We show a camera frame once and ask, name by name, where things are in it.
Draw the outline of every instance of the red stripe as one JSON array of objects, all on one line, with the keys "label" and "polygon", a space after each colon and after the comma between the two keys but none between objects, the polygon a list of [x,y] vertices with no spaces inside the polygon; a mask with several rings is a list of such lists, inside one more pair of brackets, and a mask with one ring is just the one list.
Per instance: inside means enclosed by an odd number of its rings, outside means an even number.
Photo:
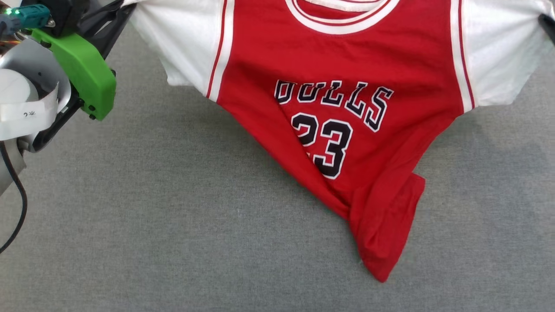
[{"label": "red stripe", "polygon": [[461,56],[462,56],[462,67],[465,70],[466,84],[468,86],[468,91],[470,92],[470,100],[472,101],[472,109],[475,109],[476,105],[474,103],[474,94],[472,92],[472,86],[470,85],[470,78],[468,77],[468,70],[466,68],[465,59],[465,45],[463,44],[464,37],[462,34],[462,2],[464,0],[459,0],[458,4],[458,30],[459,30],[459,40],[461,42]]},{"label": "red stripe", "polygon": [[216,61],[214,62],[214,68],[212,68],[212,75],[210,76],[210,84],[208,85],[208,91],[206,97],[210,98],[210,92],[212,92],[212,85],[214,84],[214,76],[216,74],[216,67],[220,61],[221,48],[224,45],[224,31],[225,31],[225,10],[228,6],[228,0],[224,0],[224,8],[221,13],[221,32],[220,32],[220,43],[218,45],[218,53],[216,54]]},{"label": "red stripe", "polygon": [[322,25],[326,25],[326,26],[350,26],[350,25],[358,24],[358,23],[360,23],[360,22],[363,22],[363,21],[365,21],[365,20],[367,20],[367,19],[369,19],[369,18],[375,16],[375,15],[378,14],[380,11],[382,11],[383,8],[385,8],[390,2],[391,2],[391,0],[387,0],[386,3],[384,3],[376,12],[373,12],[372,14],[370,14],[369,16],[367,16],[367,17],[365,17],[365,18],[363,18],[363,19],[359,19],[358,21],[354,21],[354,22],[350,22],[350,23],[343,23],[343,24],[334,24],[334,23],[327,23],[327,22],[320,22],[320,21],[317,21],[317,20],[311,18],[310,16],[308,16],[308,14],[306,14],[304,11],[302,11],[301,8],[300,8],[300,7],[298,6],[298,4],[296,3],[296,1],[293,1],[292,3],[293,3],[293,6],[295,7],[295,9],[296,9],[299,13],[301,13],[303,16],[305,16],[307,19],[309,19],[309,20],[311,20],[311,21],[313,21],[313,22],[316,22],[316,23],[319,23],[319,24],[322,24]]}]

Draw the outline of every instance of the basketball jersey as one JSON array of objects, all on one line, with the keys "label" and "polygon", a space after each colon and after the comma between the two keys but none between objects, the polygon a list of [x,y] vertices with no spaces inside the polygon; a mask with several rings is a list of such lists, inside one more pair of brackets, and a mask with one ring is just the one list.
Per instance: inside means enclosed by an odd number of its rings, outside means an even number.
[{"label": "basketball jersey", "polygon": [[171,85],[218,103],[349,224],[385,282],[430,144],[511,104],[552,45],[547,0],[127,0]]}]

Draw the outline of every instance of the bulls jersey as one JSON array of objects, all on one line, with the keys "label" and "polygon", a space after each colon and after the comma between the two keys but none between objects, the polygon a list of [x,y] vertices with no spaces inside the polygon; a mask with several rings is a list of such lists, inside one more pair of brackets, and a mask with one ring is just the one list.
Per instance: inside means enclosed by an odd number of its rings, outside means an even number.
[{"label": "bulls jersey", "polygon": [[347,220],[384,282],[459,116],[511,104],[551,49],[547,0],[127,0],[171,85],[217,102]]}]

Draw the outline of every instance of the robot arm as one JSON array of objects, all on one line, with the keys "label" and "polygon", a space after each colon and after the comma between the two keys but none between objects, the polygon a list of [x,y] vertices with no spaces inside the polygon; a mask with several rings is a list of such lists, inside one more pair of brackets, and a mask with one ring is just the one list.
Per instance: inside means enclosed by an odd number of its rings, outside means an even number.
[{"label": "robot arm", "polygon": [[66,122],[84,111],[103,120],[115,98],[115,71],[105,62],[135,8],[123,0],[10,0],[0,2],[0,196],[15,182],[23,153],[38,153]]}]

